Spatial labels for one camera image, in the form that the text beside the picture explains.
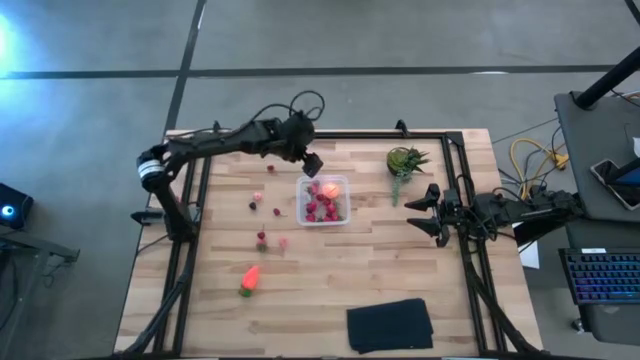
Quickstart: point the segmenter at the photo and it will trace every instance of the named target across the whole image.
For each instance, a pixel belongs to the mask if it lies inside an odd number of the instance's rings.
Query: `desk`
[[[463,133],[476,191],[491,191],[500,185],[500,177],[489,133]],[[475,355],[455,232],[447,247],[438,249],[434,240],[406,223],[407,217],[421,216],[419,212],[391,206],[386,153],[413,145],[429,152],[432,160],[422,167],[425,174],[416,174],[402,187],[403,203],[421,198],[429,183],[448,188],[440,142],[344,139],[316,140],[311,145],[325,163],[321,173],[349,179],[352,218],[346,226],[309,229],[297,224],[295,182],[302,175],[300,164],[241,153],[213,158],[183,356],[354,357],[345,310],[414,297],[427,304],[434,348],[366,356]],[[457,160],[454,163],[459,170]],[[266,172],[268,164],[275,165],[275,174]],[[194,192],[200,186],[197,182]],[[176,193],[183,183],[180,176],[172,183]],[[264,200],[251,212],[248,203],[255,191],[263,192]],[[151,205],[158,206],[153,199]],[[275,217],[275,207],[288,216]],[[270,246],[266,254],[255,250],[256,233],[263,226]],[[162,226],[145,229],[140,246],[163,234]],[[277,246],[281,236],[289,239],[286,251]],[[169,242],[162,242],[136,260],[116,350],[131,344],[157,310],[169,250]],[[501,306],[527,340],[541,348],[515,242],[501,237],[488,244],[488,253]],[[262,267],[259,289],[251,298],[242,298],[238,295],[242,276],[254,264]],[[483,315],[490,348],[495,348],[486,309]],[[173,336],[175,319],[169,320],[165,346]]]
[[[591,219],[640,222],[640,210],[628,211],[591,174],[591,166],[608,158],[624,166],[636,158],[630,136],[640,134],[640,109],[623,99],[604,97],[591,111],[556,95],[571,168],[585,211]]]
[[[640,225],[578,220],[566,228],[569,244],[574,248],[640,247]],[[640,345],[640,305],[589,305],[583,306],[580,313],[585,329],[599,341]]]

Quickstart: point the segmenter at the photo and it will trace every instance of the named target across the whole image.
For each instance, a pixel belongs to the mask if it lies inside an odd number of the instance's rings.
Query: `rgb keyboard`
[[[640,248],[560,249],[576,305],[640,304]]]

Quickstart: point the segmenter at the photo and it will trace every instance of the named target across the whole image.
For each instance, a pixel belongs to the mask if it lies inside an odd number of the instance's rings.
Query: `blue light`
[[[16,213],[16,210],[11,205],[5,205],[2,207],[2,217],[5,219],[13,217],[15,213]]]
[[[0,14],[0,78],[5,77],[13,67],[12,39],[13,31],[9,20]]]

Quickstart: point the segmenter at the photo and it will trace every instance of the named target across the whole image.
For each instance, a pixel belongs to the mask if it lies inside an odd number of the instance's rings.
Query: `speaker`
[[[33,205],[33,198],[0,183],[0,225],[22,229]]]

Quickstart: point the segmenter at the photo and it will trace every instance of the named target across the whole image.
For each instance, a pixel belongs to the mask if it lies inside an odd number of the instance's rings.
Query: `clear plastic container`
[[[316,204],[316,210],[313,212],[316,219],[318,217],[325,218],[327,213],[326,205],[322,201],[318,201],[317,195],[309,193],[309,187],[316,183],[318,193],[323,193],[323,185],[333,183],[338,188],[338,196],[335,197],[333,203],[337,207],[336,213],[341,217],[338,221],[309,221],[307,219],[307,204],[313,202]],[[303,176],[296,182],[296,218],[302,226],[340,226],[346,225],[351,220],[351,201],[349,199],[349,182],[342,175],[320,175],[311,179]]]

